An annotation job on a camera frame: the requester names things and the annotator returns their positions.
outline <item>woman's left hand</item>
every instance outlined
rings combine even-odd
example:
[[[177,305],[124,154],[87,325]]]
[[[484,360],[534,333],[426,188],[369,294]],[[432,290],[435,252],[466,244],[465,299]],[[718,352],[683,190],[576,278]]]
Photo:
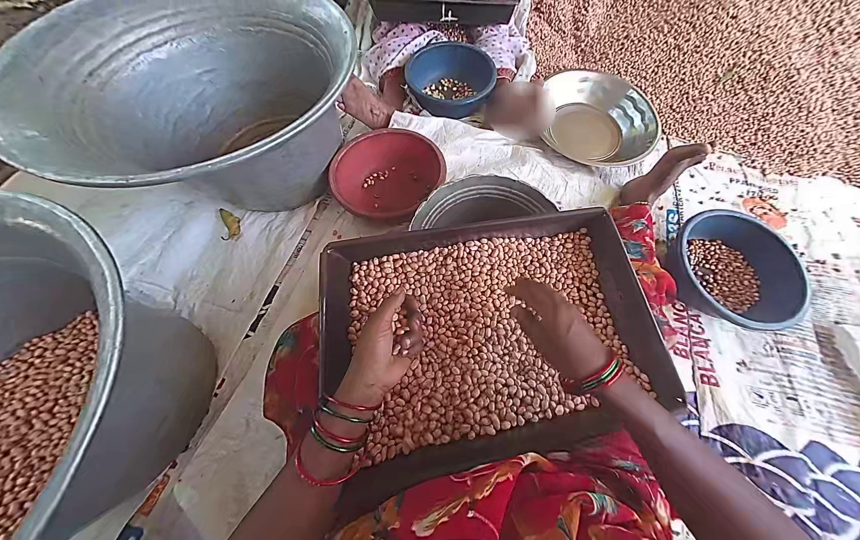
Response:
[[[407,311],[407,330],[395,336],[394,313],[401,305]],[[334,397],[356,406],[380,405],[384,394],[400,382],[410,363],[424,349],[423,320],[417,299],[403,289],[380,302],[360,330],[353,359]],[[395,341],[400,344],[400,354],[393,354]]]

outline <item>red bowl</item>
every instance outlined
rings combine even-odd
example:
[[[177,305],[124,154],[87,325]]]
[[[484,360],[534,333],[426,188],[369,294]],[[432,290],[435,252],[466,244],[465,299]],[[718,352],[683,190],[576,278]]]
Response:
[[[364,187],[374,173],[386,173]],[[429,138],[409,129],[375,129],[340,148],[330,163],[330,191],[353,215],[412,215],[447,178],[447,163]]]

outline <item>woman's hand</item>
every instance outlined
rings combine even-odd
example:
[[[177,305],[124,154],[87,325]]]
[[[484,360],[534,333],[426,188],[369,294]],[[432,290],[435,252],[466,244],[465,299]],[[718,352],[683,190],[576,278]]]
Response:
[[[400,354],[394,349],[394,313],[403,306],[406,320],[401,321],[407,330],[396,336]],[[366,319],[360,330],[353,359],[346,368],[340,388],[334,396],[338,400],[363,407],[380,405],[383,395],[400,382],[413,359],[424,349],[421,323],[424,314],[417,299],[399,289],[389,295],[376,311]]]
[[[544,283],[520,279],[507,288],[536,315],[515,305],[510,315],[533,342],[536,350],[560,374],[580,381],[600,371],[611,360],[611,352],[584,320],[577,306]]]

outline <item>foot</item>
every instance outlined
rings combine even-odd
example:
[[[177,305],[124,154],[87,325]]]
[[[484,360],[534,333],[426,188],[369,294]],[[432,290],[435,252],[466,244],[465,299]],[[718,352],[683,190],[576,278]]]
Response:
[[[372,130],[390,126],[394,108],[381,100],[363,80],[350,76],[350,82],[340,94],[343,110]]]
[[[689,167],[700,164],[713,151],[710,144],[687,144],[667,150],[652,170],[634,178],[620,189],[620,204],[647,203],[652,205],[669,190]]]

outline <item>bangle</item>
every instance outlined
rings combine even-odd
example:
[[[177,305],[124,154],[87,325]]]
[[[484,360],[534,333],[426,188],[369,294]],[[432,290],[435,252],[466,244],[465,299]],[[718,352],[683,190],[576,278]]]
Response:
[[[597,373],[580,381],[571,380],[561,375],[559,381],[563,386],[563,390],[567,393],[587,395],[591,394],[594,390],[609,387],[620,377],[621,373],[623,373],[623,369],[620,366],[620,358],[611,351],[610,362],[607,362],[604,368]]]
[[[316,439],[316,442],[328,448],[328,450],[332,450],[333,452],[339,452],[341,454],[349,454],[351,452],[356,452],[364,447],[363,442],[361,442],[357,446],[337,446],[325,439],[324,436],[320,435],[317,432],[316,425],[310,425],[310,434],[313,435],[313,438]]]
[[[348,416],[348,415],[346,415],[346,414],[344,414],[344,413],[342,413],[342,412],[337,412],[336,410],[333,410],[333,409],[332,409],[332,408],[330,408],[330,406],[329,406],[328,404],[326,404],[326,403],[321,403],[321,404],[320,404],[320,406],[319,406],[319,409],[320,409],[321,411],[323,411],[323,412],[325,412],[325,413],[329,414],[330,416],[334,416],[334,417],[336,417],[336,418],[339,418],[340,420],[345,420],[345,421],[347,421],[347,422],[353,422],[353,423],[355,423],[355,424],[369,424],[369,423],[371,423],[371,422],[374,420],[373,418],[370,418],[369,420],[366,420],[366,419],[364,419],[364,418],[355,418],[355,417],[353,417],[353,416]]]
[[[324,425],[322,423],[320,423],[320,410],[319,409],[317,409],[313,412],[313,425],[316,427],[316,431],[320,435],[322,435],[326,438],[329,438],[329,439],[333,439],[333,440],[337,441],[338,443],[342,443],[342,444],[354,444],[354,443],[363,442],[363,440],[367,437],[367,434],[364,433],[363,435],[360,435],[359,437],[357,437],[355,439],[349,439],[347,437],[342,437],[342,436],[330,431],[329,429],[324,427]]]
[[[350,468],[350,472],[348,472],[345,476],[339,477],[335,480],[319,480],[313,477],[310,472],[307,472],[304,469],[304,462],[301,461],[301,448],[304,447],[304,439],[300,439],[299,446],[296,447],[296,452],[293,455],[293,465],[296,466],[296,472],[300,475],[304,481],[309,485],[314,485],[316,487],[329,487],[331,485],[339,485],[350,479],[357,471],[354,468]]]
[[[351,405],[350,403],[343,402],[340,399],[334,398],[333,396],[327,396],[326,400],[333,405],[339,405],[344,409],[352,409],[353,411],[376,411],[380,409],[380,405],[374,406],[364,406],[364,405]]]

